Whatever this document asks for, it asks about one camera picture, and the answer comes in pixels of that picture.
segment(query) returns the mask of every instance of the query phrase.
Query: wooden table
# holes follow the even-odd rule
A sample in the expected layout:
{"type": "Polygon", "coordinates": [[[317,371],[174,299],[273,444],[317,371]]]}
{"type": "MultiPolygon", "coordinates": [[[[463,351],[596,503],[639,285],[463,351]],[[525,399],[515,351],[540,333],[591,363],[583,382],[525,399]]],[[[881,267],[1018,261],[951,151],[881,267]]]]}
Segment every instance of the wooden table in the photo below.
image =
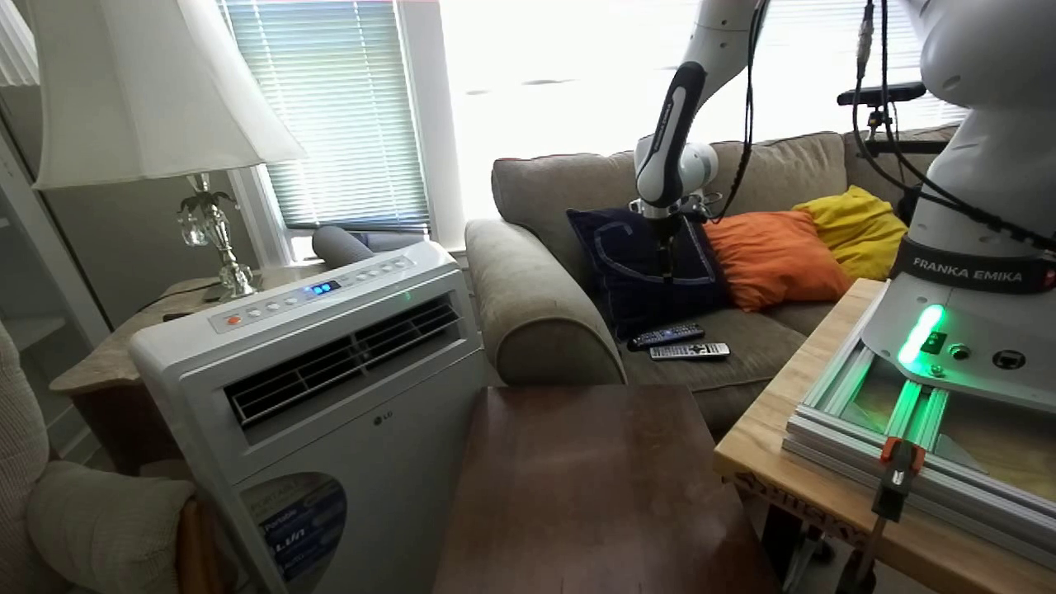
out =
{"type": "MultiPolygon", "coordinates": [[[[881,285],[859,279],[717,444],[720,475],[851,543],[862,543],[875,523],[872,490],[782,451],[782,440],[790,417],[877,292],[881,285]]],[[[885,529],[877,560],[933,591],[1056,591],[1054,570],[915,511],[885,529]]]]}
{"type": "Polygon", "coordinates": [[[489,389],[434,594],[774,591],[683,389],[489,389]]]}
{"type": "MultiPolygon", "coordinates": [[[[261,275],[261,285],[281,288],[317,269],[319,267],[273,267],[261,275]]],[[[156,302],[132,313],[87,360],[50,382],[52,394],[74,399],[120,473],[136,475],[145,463],[180,457],[129,356],[132,333],[210,302],[213,277],[171,285],[156,302]]]]}

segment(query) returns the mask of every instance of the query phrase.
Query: remote control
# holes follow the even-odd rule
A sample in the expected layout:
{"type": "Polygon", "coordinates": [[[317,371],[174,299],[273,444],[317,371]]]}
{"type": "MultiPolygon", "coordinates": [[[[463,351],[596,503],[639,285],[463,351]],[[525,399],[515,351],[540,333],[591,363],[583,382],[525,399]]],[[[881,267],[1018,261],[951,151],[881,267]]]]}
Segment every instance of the remote control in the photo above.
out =
{"type": "Polygon", "coordinates": [[[646,347],[659,347],[659,344],[680,344],[680,340],[697,340],[703,338],[703,328],[697,324],[677,324],[677,328],[655,328],[655,330],[646,330],[646,333],[636,333],[630,340],[632,351],[646,351],[646,347]]]}
{"type": "Polygon", "coordinates": [[[662,344],[662,347],[649,347],[652,360],[727,360],[730,356],[730,344],[662,344]]]}

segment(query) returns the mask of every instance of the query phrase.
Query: white robot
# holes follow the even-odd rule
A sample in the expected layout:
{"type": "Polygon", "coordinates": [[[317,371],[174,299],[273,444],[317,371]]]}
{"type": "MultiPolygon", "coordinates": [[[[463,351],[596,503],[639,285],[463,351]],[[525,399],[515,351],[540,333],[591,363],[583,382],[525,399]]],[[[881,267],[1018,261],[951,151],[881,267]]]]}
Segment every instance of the white robot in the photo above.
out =
{"type": "MultiPolygon", "coordinates": [[[[928,169],[901,263],[862,340],[915,382],[1056,413],[1056,2],[903,2],[925,37],[925,87],[968,119],[928,169]]],[[[692,189],[717,173],[713,151],[683,149],[685,132],[746,67],[764,6],[703,0],[655,132],[636,146],[632,208],[659,242],[701,208],[692,189]]]]}

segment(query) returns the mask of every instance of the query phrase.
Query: air conditioner vent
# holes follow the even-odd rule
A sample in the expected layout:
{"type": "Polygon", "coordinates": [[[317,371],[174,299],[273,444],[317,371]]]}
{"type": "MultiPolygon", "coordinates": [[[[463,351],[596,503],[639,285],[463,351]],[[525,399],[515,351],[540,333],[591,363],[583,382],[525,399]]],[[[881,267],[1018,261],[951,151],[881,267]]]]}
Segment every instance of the air conditioner vent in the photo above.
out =
{"type": "Polygon", "coordinates": [[[460,318],[445,298],[400,309],[380,324],[368,324],[350,338],[306,351],[294,360],[267,367],[255,377],[228,382],[228,404],[239,427],[255,427],[273,413],[322,394],[333,382],[367,380],[380,363],[445,344],[460,338],[460,318]]]}

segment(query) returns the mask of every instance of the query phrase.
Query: table lamp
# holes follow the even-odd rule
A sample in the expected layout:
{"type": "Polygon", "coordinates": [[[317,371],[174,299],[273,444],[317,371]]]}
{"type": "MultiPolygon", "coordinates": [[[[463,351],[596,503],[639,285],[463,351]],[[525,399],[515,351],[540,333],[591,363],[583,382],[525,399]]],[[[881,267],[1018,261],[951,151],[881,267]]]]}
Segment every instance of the table lamp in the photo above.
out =
{"type": "Polygon", "coordinates": [[[213,0],[35,0],[43,151],[35,189],[188,174],[184,244],[222,256],[222,298],[255,292],[210,173],[301,156],[213,0]]]}

